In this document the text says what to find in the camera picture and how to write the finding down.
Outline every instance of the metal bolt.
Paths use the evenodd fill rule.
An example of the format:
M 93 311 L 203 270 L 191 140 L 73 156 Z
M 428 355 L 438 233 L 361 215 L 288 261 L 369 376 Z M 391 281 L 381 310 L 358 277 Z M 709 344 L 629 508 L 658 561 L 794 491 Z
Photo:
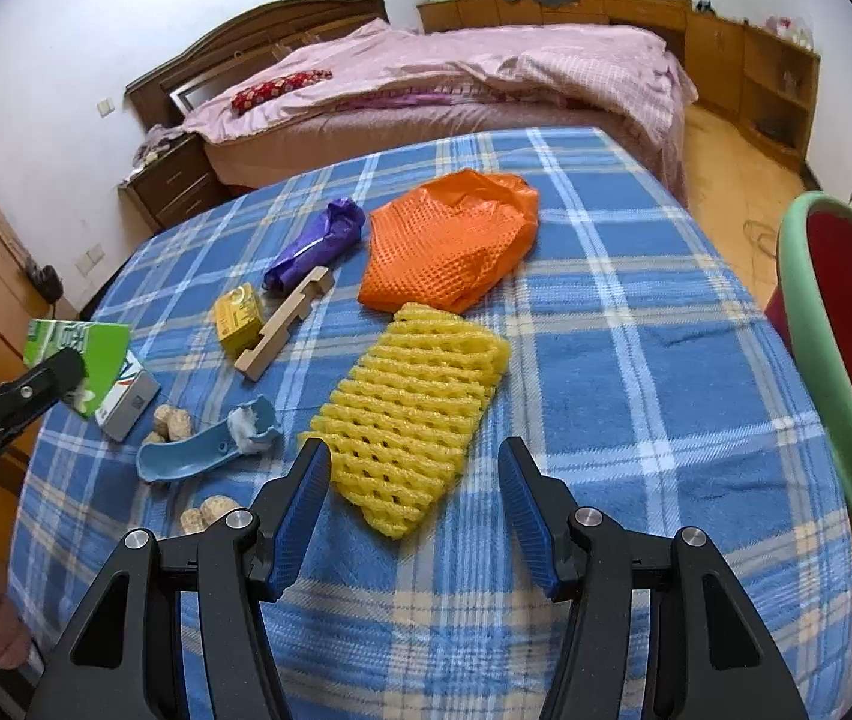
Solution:
M 226 525 L 230 528 L 240 530 L 247 527 L 252 522 L 252 512 L 247 509 L 233 509 L 232 512 L 226 514 Z
M 691 547 L 701 547 L 706 543 L 706 534 L 699 528 L 683 528 L 682 540 Z
M 583 506 L 581 509 L 576 509 L 576 522 L 583 528 L 595 528 L 602 522 L 602 512 L 591 506 Z
M 133 531 L 127 533 L 127 537 L 122 542 L 130 549 L 142 549 L 149 544 L 149 533 L 146 531 Z

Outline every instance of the wooden headboard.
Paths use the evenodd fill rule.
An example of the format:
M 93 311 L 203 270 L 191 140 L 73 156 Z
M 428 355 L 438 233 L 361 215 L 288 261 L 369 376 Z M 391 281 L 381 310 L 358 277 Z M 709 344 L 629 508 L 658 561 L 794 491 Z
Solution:
M 373 19 L 386 20 L 384 0 L 269 2 L 218 26 L 125 93 L 146 128 L 174 127 L 197 105 L 300 46 L 343 37 Z

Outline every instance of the pink blanket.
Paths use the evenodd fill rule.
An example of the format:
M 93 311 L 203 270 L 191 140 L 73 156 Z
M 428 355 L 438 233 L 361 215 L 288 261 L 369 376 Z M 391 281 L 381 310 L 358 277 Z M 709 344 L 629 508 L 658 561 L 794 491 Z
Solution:
M 233 95 L 313 69 L 333 79 L 282 95 L 242 116 Z M 183 122 L 209 143 L 228 143 L 384 95 L 446 95 L 450 103 L 564 100 L 626 117 L 650 143 L 673 151 L 670 132 L 696 90 L 665 42 L 630 26 L 500 26 L 420 35 L 374 20 L 347 37 L 307 46 L 213 100 Z

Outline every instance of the plaid blanket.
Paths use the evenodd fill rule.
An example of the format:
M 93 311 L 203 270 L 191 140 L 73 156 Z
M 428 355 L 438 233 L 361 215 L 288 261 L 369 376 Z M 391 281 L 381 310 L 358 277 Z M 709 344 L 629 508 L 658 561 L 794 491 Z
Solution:
M 248 504 L 285 473 L 292 438 L 389 319 L 356 301 L 364 244 L 251 385 L 218 346 L 216 297 L 258 282 L 330 199 L 372 209 L 464 167 L 516 172 L 540 192 L 535 248 L 467 313 L 509 340 L 509 372 L 466 475 L 410 538 L 387 541 L 330 491 L 299 580 L 263 608 L 293 716 L 538 717 L 568 605 L 530 583 L 504 521 L 495 460 L 511 435 L 578 502 L 626 528 L 704 528 L 811 716 L 835 716 L 852 658 L 852 546 L 820 420 L 778 336 L 693 220 L 594 129 L 487 132 L 372 154 L 255 191 L 142 245 L 98 319 L 132 326 L 161 397 L 200 427 L 261 392 L 288 442 L 281 458 L 148 487 L 133 462 L 148 419 L 116 445 L 52 410 L 10 562 L 12 595 L 42 646 L 55 643 L 128 529 L 178 535 L 183 509 L 215 493 Z M 642 700 L 648 603 L 635 594 L 624 717 L 638 716 Z M 194 716 L 209 716 L 193 598 L 183 621 Z

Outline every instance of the blue gripper pad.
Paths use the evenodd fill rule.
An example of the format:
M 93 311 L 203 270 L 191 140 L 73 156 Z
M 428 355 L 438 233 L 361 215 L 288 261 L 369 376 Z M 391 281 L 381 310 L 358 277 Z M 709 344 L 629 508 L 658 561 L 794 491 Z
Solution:
M 578 589 L 584 556 L 574 554 L 567 517 L 576 499 L 559 479 L 543 476 L 521 439 L 499 447 L 499 485 L 506 521 L 535 584 L 551 601 L 568 600 Z
M 308 458 L 308 464 L 305 471 L 301 472 L 301 479 L 293 494 L 293 500 L 290 501 L 279 529 L 276 531 L 272 570 L 269 572 L 269 579 L 266 580 L 266 589 L 274 599 L 279 598 L 299 576 L 303 557 L 306 556 L 306 548 L 316 528 L 319 510 L 329 489 L 329 448 L 322 442 L 317 443 L 319 447 L 312 452 L 312 457 Z M 299 469 L 296 465 L 303 459 L 304 456 L 300 453 L 300 457 L 290 469 L 289 476 L 298 473 Z

